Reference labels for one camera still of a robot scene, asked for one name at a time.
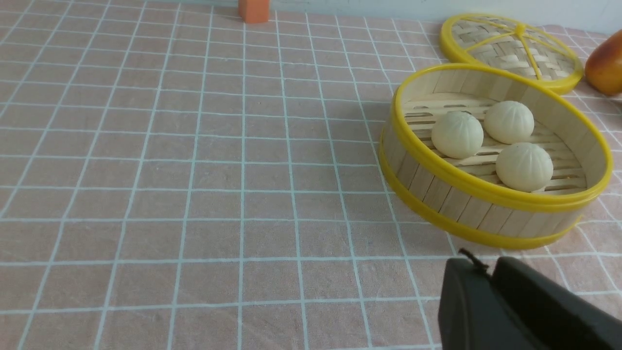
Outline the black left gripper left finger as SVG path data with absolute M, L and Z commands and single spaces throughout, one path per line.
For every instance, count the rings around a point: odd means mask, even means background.
M 444 350 L 536 350 L 537 342 L 493 287 L 488 265 L 467 249 L 445 264 L 438 327 Z

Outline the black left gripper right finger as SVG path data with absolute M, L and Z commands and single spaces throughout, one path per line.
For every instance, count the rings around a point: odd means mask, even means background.
M 513 258 L 496 261 L 492 284 L 545 350 L 619 350 L 621 321 Z

